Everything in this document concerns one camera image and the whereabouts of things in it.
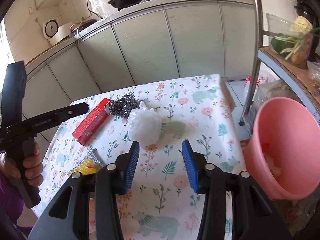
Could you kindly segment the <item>person's left hand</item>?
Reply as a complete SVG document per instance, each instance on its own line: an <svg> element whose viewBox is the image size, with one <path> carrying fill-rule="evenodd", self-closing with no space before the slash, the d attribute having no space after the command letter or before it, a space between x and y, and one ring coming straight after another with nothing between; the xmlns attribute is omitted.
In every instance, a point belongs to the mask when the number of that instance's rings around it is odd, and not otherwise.
<svg viewBox="0 0 320 240"><path fill-rule="evenodd" d="M34 187L40 186L43 182L43 165L40 156L40 147L37 142L34 142L33 145L33 155L24 159L23 166L25 168L24 175L27 178L28 184ZM1 153L1 172L7 178L21 178L20 171L5 152Z"/></svg>

